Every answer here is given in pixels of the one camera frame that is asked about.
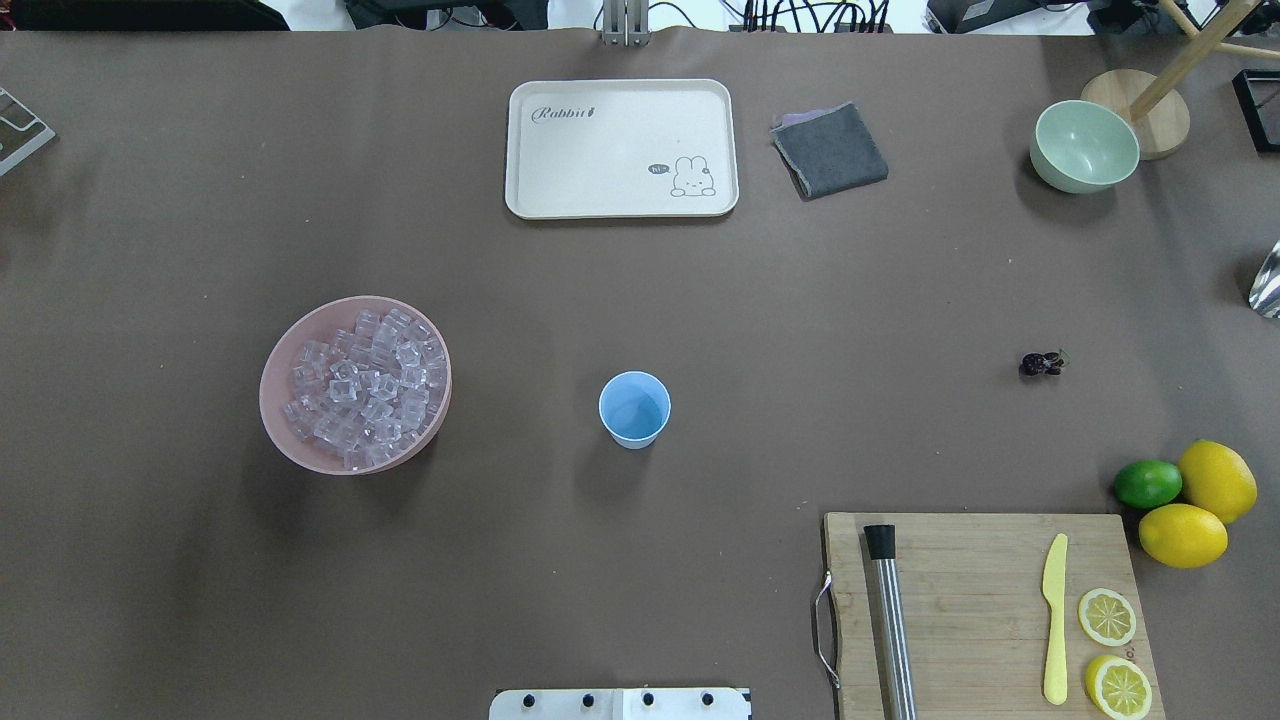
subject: yellow knife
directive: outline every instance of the yellow knife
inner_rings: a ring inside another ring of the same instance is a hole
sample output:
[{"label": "yellow knife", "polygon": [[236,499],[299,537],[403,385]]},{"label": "yellow knife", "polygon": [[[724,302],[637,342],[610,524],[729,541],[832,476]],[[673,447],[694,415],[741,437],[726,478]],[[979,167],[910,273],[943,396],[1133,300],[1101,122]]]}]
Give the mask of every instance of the yellow knife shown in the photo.
[{"label": "yellow knife", "polygon": [[1044,559],[1041,593],[1048,602],[1048,655],[1044,657],[1044,700],[1066,702],[1066,620],[1062,616],[1066,594],[1066,536],[1059,533]]}]

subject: black tip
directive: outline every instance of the black tip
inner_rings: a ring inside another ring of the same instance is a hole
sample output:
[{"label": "black tip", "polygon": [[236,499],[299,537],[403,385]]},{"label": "black tip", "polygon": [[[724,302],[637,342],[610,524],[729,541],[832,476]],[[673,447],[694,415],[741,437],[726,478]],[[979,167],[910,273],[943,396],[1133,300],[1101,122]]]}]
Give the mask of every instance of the black tip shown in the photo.
[{"label": "black tip", "polygon": [[897,553],[893,541],[893,525],[867,525],[867,550],[872,560],[893,560]]}]

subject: lemon slice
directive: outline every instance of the lemon slice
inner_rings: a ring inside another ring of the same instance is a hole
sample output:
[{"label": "lemon slice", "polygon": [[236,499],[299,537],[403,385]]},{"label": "lemon slice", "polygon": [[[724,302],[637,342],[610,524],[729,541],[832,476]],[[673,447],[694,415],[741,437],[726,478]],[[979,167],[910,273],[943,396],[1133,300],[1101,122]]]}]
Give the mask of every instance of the lemon slice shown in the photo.
[{"label": "lemon slice", "polygon": [[1084,670],[1084,689],[1093,705],[1112,720],[1140,720],[1151,711],[1151,683],[1124,657],[1094,657]]},{"label": "lemon slice", "polygon": [[1138,632],[1138,614],[1116,591],[1093,588],[1080,598],[1079,611],[1084,634],[1107,647],[1120,647]]}]

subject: bowl of ice cubes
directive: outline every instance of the bowl of ice cubes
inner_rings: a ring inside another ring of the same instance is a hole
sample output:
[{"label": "bowl of ice cubes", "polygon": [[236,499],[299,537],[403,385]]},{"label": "bowl of ice cubes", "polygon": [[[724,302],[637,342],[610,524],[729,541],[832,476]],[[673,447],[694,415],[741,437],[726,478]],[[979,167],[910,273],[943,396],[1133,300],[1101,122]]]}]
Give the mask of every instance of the bowl of ice cubes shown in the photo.
[{"label": "bowl of ice cubes", "polygon": [[289,460],[328,475],[394,468],[435,437],[453,372],[422,313],[362,295],[316,307],[275,343],[259,411]]}]

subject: round wooden disc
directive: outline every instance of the round wooden disc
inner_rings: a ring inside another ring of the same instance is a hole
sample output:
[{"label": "round wooden disc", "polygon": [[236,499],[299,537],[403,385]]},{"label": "round wooden disc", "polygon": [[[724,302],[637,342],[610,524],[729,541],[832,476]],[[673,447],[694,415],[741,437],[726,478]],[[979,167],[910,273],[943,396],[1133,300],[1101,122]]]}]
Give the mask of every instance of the round wooden disc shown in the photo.
[{"label": "round wooden disc", "polygon": [[1142,95],[1143,90],[1156,79],[1156,76],[1142,70],[1110,70],[1089,81],[1080,94],[1080,100],[1097,102],[1110,108],[1129,122],[1143,160],[1157,160],[1178,150],[1187,142],[1192,129],[1192,115],[1187,101],[1176,90],[1170,90],[1146,118],[1129,118],[1129,105]]}]

